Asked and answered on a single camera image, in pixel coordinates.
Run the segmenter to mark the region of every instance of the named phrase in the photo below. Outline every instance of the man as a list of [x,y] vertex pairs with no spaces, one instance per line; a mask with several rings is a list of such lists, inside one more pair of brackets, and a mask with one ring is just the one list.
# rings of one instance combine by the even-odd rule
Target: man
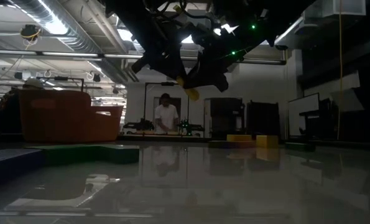
[[[29,78],[23,84],[23,90],[43,90],[40,80]],[[20,133],[22,131],[19,90],[7,92],[0,100],[0,132]]]
[[164,93],[160,97],[160,105],[155,109],[155,133],[166,134],[169,131],[176,131],[179,123],[177,108],[170,104],[170,95]]

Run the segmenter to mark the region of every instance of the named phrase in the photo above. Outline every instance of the white floor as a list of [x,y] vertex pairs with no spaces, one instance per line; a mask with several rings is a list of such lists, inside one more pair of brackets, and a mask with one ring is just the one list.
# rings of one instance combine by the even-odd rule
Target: white floor
[[12,180],[0,188],[0,223],[370,223],[370,152],[148,143],[138,164]]

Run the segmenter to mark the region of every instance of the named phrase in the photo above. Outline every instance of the yellow cable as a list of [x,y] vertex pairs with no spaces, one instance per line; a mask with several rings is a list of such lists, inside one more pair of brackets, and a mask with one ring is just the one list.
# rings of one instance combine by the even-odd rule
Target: yellow cable
[[337,140],[340,140],[341,129],[341,109],[342,109],[342,77],[343,77],[343,61],[342,61],[342,0],[340,0],[340,98],[338,100],[338,127]]
[[30,36],[23,36],[21,35],[23,38],[32,38],[32,37],[35,37],[37,36],[39,33],[41,32],[41,29],[38,30],[38,32],[36,34],[33,34],[33,35],[30,35]]
[[284,130],[285,130],[285,139],[287,140],[289,138],[289,125],[288,125],[288,120],[289,120],[289,109],[288,109],[288,105],[289,105],[289,94],[288,94],[288,90],[289,90],[289,50],[286,49],[285,50],[285,103],[287,104],[287,116],[285,118],[285,122],[284,122]]

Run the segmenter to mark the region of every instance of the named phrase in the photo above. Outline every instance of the ceiling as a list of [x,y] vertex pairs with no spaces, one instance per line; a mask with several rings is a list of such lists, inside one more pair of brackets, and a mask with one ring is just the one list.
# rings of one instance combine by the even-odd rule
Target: ceiling
[[[68,12],[75,22],[80,26],[80,29],[84,30],[85,33],[91,38],[91,40],[100,48],[103,53],[118,53],[117,47],[106,37],[101,27],[92,19],[89,11],[83,7],[84,0],[58,0],[59,3]],[[96,3],[100,11],[104,11],[103,6],[96,0],[92,0]],[[188,4],[187,9],[194,14],[205,14],[205,10],[209,8],[207,0],[196,0],[189,1],[193,2]],[[173,11],[173,6],[178,3],[172,3],[168,8],[168,11]],[[108,22],[113,27],[123,27],[124,24],[120,24],[118,18],[114,15],[107,18]],[[29,45],[20,35],[19,32],[26,24],[33,24],[39,26],[35,19],[31,18],[25,11],[14,7],[9,1],[0,0],[0,49],[8,50],[36,50],[44,52],[73,52],[71,48],[61,42],[58,38],[53,37],[53,34],[43,29],[40,37],[34,45]],[[124,48],[127,53],[139,54],[139,49],[134,47],[131,41],[123,41]],[[200,47],[195,44],[183,44],[181,54],[183,56],[197,56]],[[275,48],[269,47],[268,45],[260,45],[253,51],[246,55],[246,58],[266,58],[266,59],[281,59],[282,54]],[[112,61],[114,65],[119,64],[118,61]],[[192,68],[195,62],[184,62],[185,67]],[[231,72],[236,65],[229,67]],[[100,90],[92,90],[92,95],[112,95],[114,83],[110,78],[102,75],[99,83],[94,83],[89,80],[92,75],[91,73],[99,73],[98,68],[93,66],[89,61],[84,58],[70,58],[69,60],[62,60],[61,58],[19,58],[8,55],[0,56],[0,93],[8,91],[10,85],[19,85],[22,80],[14,78],[15,72],[30,71],[32,75],[42,76],[46,71],[52,72],[52,75],[68,76],[75,78],[84,78],[87,82],[87,86],[100,86]],[[163,82],[166,81],[166,77],[158,72],[149,70],[148,68],[142,69],[137,75],[137,79],[140,82]],[[128,84],[132,82],[130,78],[128,81],[120,84]],[[67,83],[68,86],[72,86],[73,89],[79,90],[74,83]],[[120,92],[120,97],[126,95],[125,91]]]

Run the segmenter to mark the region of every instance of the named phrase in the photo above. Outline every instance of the electronic equipment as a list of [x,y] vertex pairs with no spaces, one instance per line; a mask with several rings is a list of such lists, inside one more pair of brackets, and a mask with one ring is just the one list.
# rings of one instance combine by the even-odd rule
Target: electronic equipment
[[[224,73],[234,62],[263,41],[271,47],[302,12],[315,0],[211,0],[210,16],[194,16],[185,10],[186,0],[179,0],[176,14],[165,11],[171,0],[99,0],[106,6],[106,15],[113,12],[126,25],[145,50],[142,58],[132,65],[138,72],[145,65],[174,80],[181,78],[185,89],[214,85],[220,91],[228,89]],[[160,11],[158,8],[167,2]],[[182,23],[175,18],[180,14],[193,19],[208,19],[209,24]],[[238,26],[228,33],[221,26]],[[220,29],[220,35],[214,33]],[[203,47],[196,65],[186,73],[180,58],[181,41],[192,35],[195,44]]]

